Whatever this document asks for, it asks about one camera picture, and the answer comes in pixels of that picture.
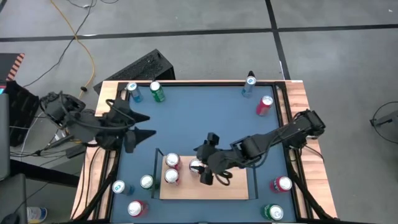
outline wooden table edge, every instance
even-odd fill
[[[105,103],[106,99],[115,99],[117,92],[118,92],[118,85],[119,83],[128,83],[131,82],[129,80],[118,80],[118,81],[104,81],[102,84],[102,89],[99,94],[98,98],[98,103],[96,107],[96,116],[102,116],[103,113],[109,111],[109,106]],[[134,80],[136,83],[150,83],[150,80]],[[219,83],[219,82],[229,82],[229,83],[244,83],[244,80],[159,80],[160,83]],[[289,98],[289,106],[292,111],[292,114],[294,115],[294,111],[296,107],[299,108],[309,108],[308,105],[308,100],[307,100],[307,94],[305,93],[304,85],[302,80],[258,80],[258,82],[284,82],[286,84],[286,89],[288,93],[288,98]],[[285,104],[283,102],[283,99],[280,101],[280,107],[283,111],[286,112]],[[319,149],[319,144],[317,142],[313,142],[312,146],[317,146],[317,149]],[[86,164],[90,164],[91,158],[95,152],[96,148],[88,148],[86,152]],[[102,171],[104,160],[102,161],[96,161],[95,164],[93,165],[94,169],[97,169],[97,172]],[[110,167],[113,164],[113,158],[111,156],[111,159],[108,161],[108,173],[110,171]],[[85,171],[86,177],[88,176],[88,166],[86,166],[86,170],[82,169],[82,173]],[[316,179],[308,179],[307,175],[306,176],[306,181],[313,181]],[[330,192],[330,186],[328,184],[328,179],[326,177],[326,172],[325,175],[322,175],[323,177],[321,180],[324,181],[327,185],[324,185],[322,189],[317,189],[316,186],[308,186],[309,191],[313,194],[315,199],[318,201],[318,203],[323,207],[323,209],[329,213],[331,216],[336,217],[336,211],[335,211],[335,206],[333,202],[333,198],[331,196]],[[96,193],[98,190],[98,185],[99,185],[99,179],[91,179],[91,186],[90,190],[88,191],[89,197],[88,200],[90,201],[92,196]],[[78,199],[80,198],[80,192],[81,192],[81,185],[82,185],[82,179],[79,181],[79,186],[76,191],[76,197],[75,197],[75,202],[73,204],[73,209],[72,211],[74,212],[78,203]],[[78,208],[78,211],[76,212],[75,217],[77,217],[81,211],[83,211],[84,207],[82,205],[85,204],[85,196],[86,196],[87,190],[83,191],[83,198],[80,202],[80,206]],[[106,193],[103,195],[102,201],[101,201],[101,210],[99,211],[99,218],[104,218],[105,217],[105,210],[106,206],[108,203],[108,196],[109,196],[109,188],[107,189]],[[305,213],[305,208],[303,207],[303,196],[301,192],[297,192],[297,197],[299,200],[299,207],[301,211],[301,217],[305,218],[307,217],[307,214]]]

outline green soda can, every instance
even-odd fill
[[[156,102],[160,103],[166,99],[164,96],[163,88],[159,82],[153,81],[150,84],[149,88],[150,88],[150,92],[152,92],[152,96],[154,96]]]
[[[152,188],[158,189],[159,185],[155,182],[153,176],[143,175],[140,180],[140,185],[145,190],[152,190]]]
[[[261,215],[271,221],[279,221],[284,217],[284,211],[277,204],[269,204],[261,207]]]

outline blue table surface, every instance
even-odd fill
[[[139,185],[143,175],[153,173],[157,147],[164,154],[176,152],[182,156],[195,156],[193,149],[203,144],[209,132],[220,137],[218,148],[229,149],[233,141],[278,128],[275,105],[267,116],[256,114],[256,106],[262,96],[274,97],[270,86],[256,86],[250,98],[242,97],[242,87],[238,86],[164,86],[166,100],[162,103],[154,101],[148,87],[140,86],[139,89],[144,100],[136,103],[131,98],[130,107],[150,116],[150,120],[137,124],[137,127],[154,129],[157,134],[140,143],[132,154],[123,149],[118,179],[135,186],[135,191],[130,196],[115,195],[111,215],[113,223],[264,222],[261,206],[269,203],[276,203],[284,209],[282,221],[295,221],[291,194],[275,194],[269,188],[272,179],[287,175],[281,144],[273,146],[265,164],[256,169],[258,199],[159,200],[151,198],[150,192]],[[254,198],[251,169],[248,186],[250,198]],[[133,200],[146,201],[149,212],[143,217],[131,217],[127,206]]]

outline white cable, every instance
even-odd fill
[[[27,130],[26,136],[25,136],[25,139],[24,139],[24,143],[22,145],[21,155],[24,153],[25,143],[26,143],[26,139],[27,139],[27,137],[29,135],[30,129],[32,129],[33,125],[35,125],[36,121],[39,119],[40,115],[42,115],[42,114],[43,114],[43,112],[41,112],[39,115],[37,115],[37,118],[35,119],[33,124],[30,126],[29,130]]]

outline concrete floor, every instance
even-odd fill
[[[90,0],[71,0],[79,5]],[[55,0],[78,27],[86,9]],[[393,24],[398,2],[349,0],[271,1],[278,27]],[[197,29],[270,28],[263,0],[120,0],[100,1],[80,34],[118,34]],[[71,35],[65,21],[47,0],[8,0],[0,13],[1,37]],[[397,145],[381,139],[369,119],[375,110],[396,100],[398,29],[336,30],[280,33],[291,79],[304,80],[311,109],[326,123],[320,138],[338,216],[356,222],[395,223],[398,208]],[[272,33],[190,35],[84,40],[94,56],[94,83],[157,48],[174,65],[176,78],[242,79],[253,70],[261,79],[282,79]],[[0,52],[26,54],[17,74],[20,85],[30,83],[54,64],[68,41],[0,42]],[[61,65],[29,87],[39,96],[63,90],[77,96],[91,73],[86,52],[72,43]],[[97,94],[83,97],[95,109]],[[381,114],[398,109],[392,105]],[[381,132],[398,141],[396,127]],[[43,148],[55,127],[38,121],[25,152]],[[60,159],[46,165],[68,173],[81,168],[81,159]],[[46,159],[25,158],[41,164]],[[29,182],[28,192],[40,187]],[[67,220],[75,189],[47,186],[29,200],[50,208],[48,222]],[[59,204],[60,197],[66,204]]]

